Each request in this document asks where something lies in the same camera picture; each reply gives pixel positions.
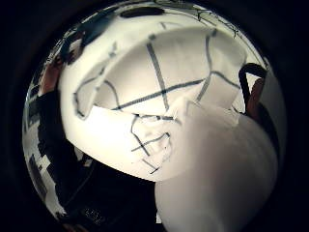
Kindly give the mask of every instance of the person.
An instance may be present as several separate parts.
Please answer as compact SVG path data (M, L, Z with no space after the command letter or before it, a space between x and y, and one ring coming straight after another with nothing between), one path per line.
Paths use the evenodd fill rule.
M65 138L59 107L57 84L64 65L58 55L46 67L38 97L38 147L50 160L47 171L66 211L57 214L58 219L69 231L80 231L80 227L84 231L163 231L155 224L155 183L129 176L85 154L78 160L74 146Z

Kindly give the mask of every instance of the white cloth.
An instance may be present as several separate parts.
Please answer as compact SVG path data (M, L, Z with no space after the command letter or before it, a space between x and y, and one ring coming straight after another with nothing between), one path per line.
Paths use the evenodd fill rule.
M172 141L184 133L184 107L195 102L229 109L240 91L238 72L247 54L214 28L171 24L167 31L151 19L153 28L139 28L144 37L136 31L115 34L122 39L105 44L115 33L111 29L86 47L63 73L61 101L72 144L120 171L159 181L183 171L170 158L182 147ZM99 47L105 52L98 53ZM94 60L90 70L80 68ZM73 71L77 84L70 82Z

